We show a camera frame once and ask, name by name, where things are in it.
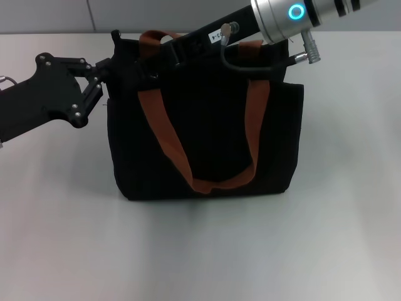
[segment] blue led ring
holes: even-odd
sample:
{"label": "blue led ring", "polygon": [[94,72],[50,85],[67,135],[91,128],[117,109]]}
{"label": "blue led ring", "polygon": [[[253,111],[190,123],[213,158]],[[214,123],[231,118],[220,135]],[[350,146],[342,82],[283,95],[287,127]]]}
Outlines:
{"label": "blue led ring", "polygon": [[[294,10],[295,9],[299,9],[300,13],[299,15],[295,16],[294,15]],[[288,16],[292,19],[292,20],[299,20],[301,19],[303,16],[305,15],[305,8],[300,5],[300,4],[294,4],[292,5],[289,10],[288,10]]]}

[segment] gray wall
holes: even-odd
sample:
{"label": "gray wall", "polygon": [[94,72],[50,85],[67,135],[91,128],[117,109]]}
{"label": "gray wall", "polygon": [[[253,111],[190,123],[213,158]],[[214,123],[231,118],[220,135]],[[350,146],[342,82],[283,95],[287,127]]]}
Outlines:
{"label": "gray wall", "polygon": [[[250,0],[0,1],[0,33],[109,32],[113,29],[186,32],[250,3]],[[399,14],[401,0],[380,0],[353,16],[325,24],[319,30],[401,30]]]}

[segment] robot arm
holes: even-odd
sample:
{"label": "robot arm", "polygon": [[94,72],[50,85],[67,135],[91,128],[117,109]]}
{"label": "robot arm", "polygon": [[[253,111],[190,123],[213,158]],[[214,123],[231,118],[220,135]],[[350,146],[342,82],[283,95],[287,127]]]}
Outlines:
{"label": "robot arm", "polygon": [[[247,70],[228,64],[228,44],[262,32],[268,44],[302,34],[305,52],[292,56],[280,66],[309,60],[320,61],[310,29],[330,19],[342,18],[376,0],[251,0],[251,5],[197,31],[164,43],[160,53],[133,66],[139,87],[157,81],[158,74],[174,71],[207,55],[220,52],[223,63],[238,72]],[[36,57],[32,78],[0,91],[0,147],[29,130],[54,119],[68,121],[76,128],[88,123],[88,115],[103,95],[110,59],[92,67],[83,58],[55,58],[49,53]],[[75,77],[85,77],[88,86],[81,93]]]}

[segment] brown bag handle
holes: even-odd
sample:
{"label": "brown bag handle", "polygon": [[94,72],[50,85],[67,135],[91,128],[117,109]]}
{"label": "brown bag handle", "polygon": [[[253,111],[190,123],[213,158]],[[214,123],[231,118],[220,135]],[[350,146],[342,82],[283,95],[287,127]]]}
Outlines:
{"label": "brown bag handle", "polygon": [[[165,35],[171,34],[161,31],[146,32],[145,39],[142,39],[142,37],[140,39],[141,55],[144,54],[145,57],[150,57],[156,54],[160,48],[160,40]],[[240,43],[239,49],[242,50],[239,51],[239,55],[249,56],[250,52],[254,54],[259,53],[260,47],[260,42]],[[173,162],[174,166],[194,191],[208,194],[213,188],[234,189],[246,185],[255,177],[259,156],[259,136],[269,93],[270,86],[267,80],[249,81],[245,108],[245,133],[249,152],[252,157],[252,164],[232,179],[222,182],[194,179],[188,158],[165,110],[160,89],[138,92],[138,97],[148,124],[155,134],[164,154]]]}

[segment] white table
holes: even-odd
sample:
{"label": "white table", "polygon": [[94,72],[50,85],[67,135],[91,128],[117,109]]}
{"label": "white table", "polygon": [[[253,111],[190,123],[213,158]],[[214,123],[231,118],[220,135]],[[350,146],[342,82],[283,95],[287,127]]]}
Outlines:
{"label": "white table", "polygon": [[[54,121],[5,143],[0,300],[401,300],[401,33],[315,38],[323,60],[286,77],[306,91],[285,194],[124,200],[107,96],[84,129]],[[108,34],[0,36],[0,73],[27,79],[44,51],[95,63],[113,43]]]}

